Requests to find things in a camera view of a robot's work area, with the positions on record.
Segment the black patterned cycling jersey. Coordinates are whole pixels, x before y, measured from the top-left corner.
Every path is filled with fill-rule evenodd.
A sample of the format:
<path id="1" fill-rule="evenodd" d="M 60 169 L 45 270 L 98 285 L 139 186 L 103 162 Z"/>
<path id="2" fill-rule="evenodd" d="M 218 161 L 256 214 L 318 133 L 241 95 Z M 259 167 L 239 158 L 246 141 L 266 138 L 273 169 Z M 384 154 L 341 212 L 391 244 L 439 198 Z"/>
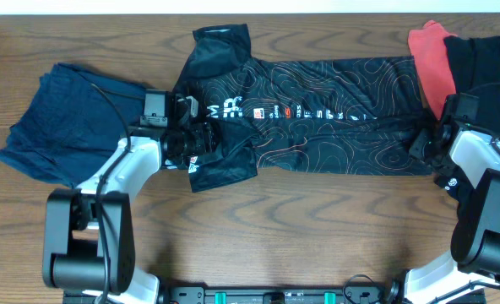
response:
<path id="1" fill-rule="evenodd" d="M 201 192 L 242 182 L 262 167 L 304 173 L 425 176 L 409 155 L 432 124 L 412 57 L 267 62 L 245 24 L 204 27 L 174 90 L 193 97 L 219 139 L 194 156 Z"/>

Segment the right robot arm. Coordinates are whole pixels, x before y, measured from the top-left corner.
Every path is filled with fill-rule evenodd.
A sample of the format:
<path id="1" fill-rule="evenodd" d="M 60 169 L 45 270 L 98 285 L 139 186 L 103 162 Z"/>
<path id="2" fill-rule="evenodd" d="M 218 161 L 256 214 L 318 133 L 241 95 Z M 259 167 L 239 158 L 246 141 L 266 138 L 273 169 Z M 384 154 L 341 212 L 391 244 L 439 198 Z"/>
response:
<path id="1" fill-rule="evenodd" d="M 449 122 L 417 142 L 420 156 L 456 165 L 474 188 L 450 249 L 430 263 L 409 270 L 398 303 L 448 303 L 472 291 L 500 290 L 500 142 L 470 123 Z"/>

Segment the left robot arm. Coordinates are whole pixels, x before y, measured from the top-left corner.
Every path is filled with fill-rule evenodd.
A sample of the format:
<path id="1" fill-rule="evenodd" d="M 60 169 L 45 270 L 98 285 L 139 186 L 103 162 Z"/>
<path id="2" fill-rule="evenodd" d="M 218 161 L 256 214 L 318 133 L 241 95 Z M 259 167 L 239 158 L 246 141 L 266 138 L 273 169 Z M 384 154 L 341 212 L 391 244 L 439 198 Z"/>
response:
<path id="1" fill-rule="evenodd" d="M 149 92 L 135 127 L 124 123 L 117 149 L 75 189 L 46 201 L 42 279 L 81 303 L 159 303 L 160 279 L 135 264 L 131 203 L 158 171 L 215 148 L 198 102 Z"/>

